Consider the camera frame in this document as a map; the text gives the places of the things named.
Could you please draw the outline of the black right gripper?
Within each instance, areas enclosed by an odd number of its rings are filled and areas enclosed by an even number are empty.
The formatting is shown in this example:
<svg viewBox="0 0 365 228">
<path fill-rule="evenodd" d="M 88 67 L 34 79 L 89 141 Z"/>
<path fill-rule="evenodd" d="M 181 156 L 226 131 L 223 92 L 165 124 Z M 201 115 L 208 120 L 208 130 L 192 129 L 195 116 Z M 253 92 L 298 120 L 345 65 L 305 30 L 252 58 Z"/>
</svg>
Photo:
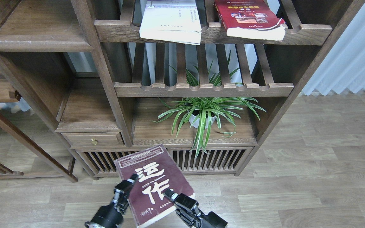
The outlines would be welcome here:
<svg viewBox="0 0 365 228">
<path fill-rule="evenodd" d="M 181 193 L 177 194 L 171 189 L 163 193 L 176 207 L 176 214 L 188 227 L 196 228 L 226 228 L 228 222 L 213 211 L 205 215 L 198 208 L 198 201 Z"/>
</svg>

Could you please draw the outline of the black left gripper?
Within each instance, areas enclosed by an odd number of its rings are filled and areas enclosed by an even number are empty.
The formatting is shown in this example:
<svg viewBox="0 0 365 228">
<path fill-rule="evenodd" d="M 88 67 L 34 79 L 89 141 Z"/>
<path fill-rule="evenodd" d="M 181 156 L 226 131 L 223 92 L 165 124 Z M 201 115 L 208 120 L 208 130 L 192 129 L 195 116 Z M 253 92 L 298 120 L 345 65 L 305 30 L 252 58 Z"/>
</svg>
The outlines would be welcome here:
<svg viewBox="0 0 365 228">
<path fill-rule="evenodd" d="M 123 215 L 128 208 L 128 197 L 130 192 L 138 180 L 137 174 L 132 174 L 127 180 L 115 186 L 113 189 L 114 197 L 112 202 L 107 206 L 101 206 L 91 221 L 84 223 L 86 228 L 121 228 L 124 221 Z"/>
</svg>

